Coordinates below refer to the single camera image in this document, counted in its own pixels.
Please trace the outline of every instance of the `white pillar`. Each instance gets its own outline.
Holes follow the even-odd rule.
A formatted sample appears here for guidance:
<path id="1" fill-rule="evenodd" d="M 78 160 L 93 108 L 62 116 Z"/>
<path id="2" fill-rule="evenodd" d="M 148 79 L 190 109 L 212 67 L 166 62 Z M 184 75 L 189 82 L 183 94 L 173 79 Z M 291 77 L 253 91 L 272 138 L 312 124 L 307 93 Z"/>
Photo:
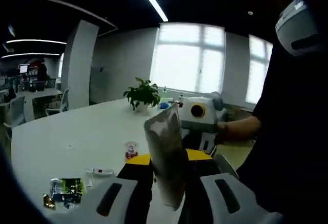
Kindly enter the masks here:
<path id="1" fill-rule="evenodd" d="M 70 110 L 89 105 L 90 70 L 98 29 L 98 26 L 81 20 L 67 40 L 61 89 L 69 89 Z"/>

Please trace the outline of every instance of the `white pot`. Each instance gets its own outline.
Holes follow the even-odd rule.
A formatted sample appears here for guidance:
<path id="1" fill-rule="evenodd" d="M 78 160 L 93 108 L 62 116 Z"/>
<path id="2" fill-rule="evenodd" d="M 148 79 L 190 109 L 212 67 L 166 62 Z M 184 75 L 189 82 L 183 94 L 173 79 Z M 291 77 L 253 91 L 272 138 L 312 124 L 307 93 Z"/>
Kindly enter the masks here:
<path id="1" fill-rule="evenodd" d="M 140 104 L 138 105 L 138 107 L 135 108 L 135 111 L 136 112 L 146 112 L 147 111 L 147 108 L 148 108 L 149 105 L 145 105 L 143 102 L 140 102 Z"/>

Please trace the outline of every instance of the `window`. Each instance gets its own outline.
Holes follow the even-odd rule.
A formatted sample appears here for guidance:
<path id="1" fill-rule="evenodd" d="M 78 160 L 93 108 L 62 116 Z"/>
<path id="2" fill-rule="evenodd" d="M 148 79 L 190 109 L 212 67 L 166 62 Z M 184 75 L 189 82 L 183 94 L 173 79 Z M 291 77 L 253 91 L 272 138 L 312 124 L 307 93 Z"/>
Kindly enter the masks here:
<path id="1" fill-rule="evenodd" d="M 256 104 L 262 94 L 273 45 L 250 35 L 250 72 L 246 102 Z"/>
<path id="2" fill-rule="evenodd" d="M 58 68 L 58 78 L 61 78 L 62 77 L 63 59 L 64 59 L 64 54 L 62 54 L 60 56 L 59 68 Z"/>
<path id="3" fill-rule="evenodd" d="M 150 80 L 160 87 L 221 92 L 225 33 L 222 28 L 182 23 L 160 26 Z"/>

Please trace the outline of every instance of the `potted plant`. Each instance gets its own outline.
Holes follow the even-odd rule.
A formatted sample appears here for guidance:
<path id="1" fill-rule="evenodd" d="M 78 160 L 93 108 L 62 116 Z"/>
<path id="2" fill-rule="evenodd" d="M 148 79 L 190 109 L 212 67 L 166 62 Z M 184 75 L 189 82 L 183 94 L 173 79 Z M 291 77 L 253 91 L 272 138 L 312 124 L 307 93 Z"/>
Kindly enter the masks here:
<path id="1" fill-rule="evenodd" d="M 142 111 L 147 109 L 148 105 L 155 107 L 160 102 L 158 95 L 158 86 L 156 84 L 150 85 L 151 81 L 144 81 L 141 78 L 135 78 L 139 82 L 138 87 L 129 87 L 123 93 L 123 96 L 128 98 L 133 110 Z"/>

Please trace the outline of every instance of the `yellow circle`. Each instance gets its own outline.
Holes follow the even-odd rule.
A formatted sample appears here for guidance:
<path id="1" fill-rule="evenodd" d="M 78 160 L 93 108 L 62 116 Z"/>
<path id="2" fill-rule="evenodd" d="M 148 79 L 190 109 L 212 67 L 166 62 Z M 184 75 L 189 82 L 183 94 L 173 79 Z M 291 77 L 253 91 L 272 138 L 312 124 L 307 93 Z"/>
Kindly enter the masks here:
<path id="1" fill-rule="evenodd" d="M 193 109 L 199 109 L 200 108 L 200 110 L 201 110 L 201 115 L 195 115 L 194 114 L 194 112 L 193 112 Z M 202 118 L 204 115 L 205 115 L 205 111 L 206 111 L 206 108 L 203 106 L 203 105 L 201 105 L 201 104 L 194 104 L 192 107 L 191 107 L 191 109 L 190 109 L 190 112 L 191 112 L 191 115 L 194 117 L 194 118 Z"/>

